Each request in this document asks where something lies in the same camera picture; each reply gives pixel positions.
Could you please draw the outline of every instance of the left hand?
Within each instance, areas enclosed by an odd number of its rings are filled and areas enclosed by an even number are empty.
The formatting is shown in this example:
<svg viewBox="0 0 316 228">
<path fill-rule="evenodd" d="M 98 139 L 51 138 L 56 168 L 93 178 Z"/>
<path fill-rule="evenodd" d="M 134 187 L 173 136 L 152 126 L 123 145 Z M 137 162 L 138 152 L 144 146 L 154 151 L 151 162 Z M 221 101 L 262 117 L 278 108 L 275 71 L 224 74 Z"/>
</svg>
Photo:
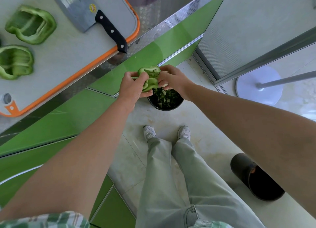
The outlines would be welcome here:
<svg viewBox="0 0 316 228">
<path fill-rule="evenodd" d="M 140 97 L 147 97 L 153 94 L 153 91 L 142 92 L 143 85 L 149 76 L 146 72 L 140 74 L 140 76 L 133 80 L 132 77 L 138 77 L 137 72 L 125 72 L 119 89 L 118 99 L 128 102 L 131 107 L 130 112 L 134 109 L 135 103 Z"/>
</svg>

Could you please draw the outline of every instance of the light wash jeans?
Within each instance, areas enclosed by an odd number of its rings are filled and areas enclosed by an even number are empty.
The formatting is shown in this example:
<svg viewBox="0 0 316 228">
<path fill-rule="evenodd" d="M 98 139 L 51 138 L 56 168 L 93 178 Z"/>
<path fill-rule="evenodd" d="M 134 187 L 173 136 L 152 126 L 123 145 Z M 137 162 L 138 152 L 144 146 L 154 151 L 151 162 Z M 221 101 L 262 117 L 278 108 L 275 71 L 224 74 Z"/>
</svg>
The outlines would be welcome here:
<svg viewBox="0 0 316 228">
<path fill-rule="evenodd" d="M 186 206 L 171 174 L 171 152 L 182 170 L 189 194 Z M 245 202 L 196 153 L 187 138 L 148 141 L 147 171 L 136 228 L 193 226 L 197 219 L 222 221 L 234 228 L 264 228 Z"/>
</svg>

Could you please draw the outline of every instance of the shoe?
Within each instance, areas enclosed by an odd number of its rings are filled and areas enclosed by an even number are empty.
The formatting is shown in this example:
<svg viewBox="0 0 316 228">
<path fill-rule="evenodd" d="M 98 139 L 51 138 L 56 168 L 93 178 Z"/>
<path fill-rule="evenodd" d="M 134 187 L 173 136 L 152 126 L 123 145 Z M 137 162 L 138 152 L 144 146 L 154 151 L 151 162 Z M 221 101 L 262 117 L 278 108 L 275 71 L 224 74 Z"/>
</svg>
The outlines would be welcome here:
<svg viewBox="0 0 316 228">
<path fill-rule="evenodd" d="M 145 140 L 147 142 L 150 138 L 157 137 L 154 128 L 151 126 L 144 126 L 143 131 L 144 131 Z"/>
<path fill-rule="evenodd" d="M 178 140 L 181 138 L 184 138 L 184 137 L 188 138 L 189 140 L 191 138 L 190 130 L 189 130 L 188 126 L 182 126 L 178 130 Z"/>
</svg>

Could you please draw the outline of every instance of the forearm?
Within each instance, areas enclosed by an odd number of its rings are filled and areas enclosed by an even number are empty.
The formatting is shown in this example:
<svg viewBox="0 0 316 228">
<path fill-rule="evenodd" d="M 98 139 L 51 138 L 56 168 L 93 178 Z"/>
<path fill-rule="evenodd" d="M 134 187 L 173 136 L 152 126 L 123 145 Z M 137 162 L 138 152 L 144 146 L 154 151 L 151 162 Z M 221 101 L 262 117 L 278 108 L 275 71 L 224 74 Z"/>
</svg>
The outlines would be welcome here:
<svg viewBox="0 0 316 228">
<path fill-rule="evenodd" d="M 89 218 L 128 117 L 126 106 L 115 101 L 37 170 L 0 212 L 0 220 L 67 210 Z"/>
<path fill-rule="evenodd" d="M 189 99 L 316 217 L 316 123 L 271 106 L 190 84 Z"/>
</svg>

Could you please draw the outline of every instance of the stainless steel countertop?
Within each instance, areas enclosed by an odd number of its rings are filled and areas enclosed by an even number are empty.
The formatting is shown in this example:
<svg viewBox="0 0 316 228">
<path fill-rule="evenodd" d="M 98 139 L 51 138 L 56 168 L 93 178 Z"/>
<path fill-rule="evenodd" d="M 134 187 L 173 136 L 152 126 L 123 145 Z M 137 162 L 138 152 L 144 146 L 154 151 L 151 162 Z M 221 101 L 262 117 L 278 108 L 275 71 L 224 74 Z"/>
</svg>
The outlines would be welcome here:
<svg viewBox="0 0 316 228">
<path fill-rule="evenodd" d="M 211 0 L 128 0 L 140 19 L 140 32 L 127 54 L 113 53 L 86 74 L 17 118 L 0 115 L 0 145 L 50 113 L 116 66 L 133 56 Z"/>
</svg>

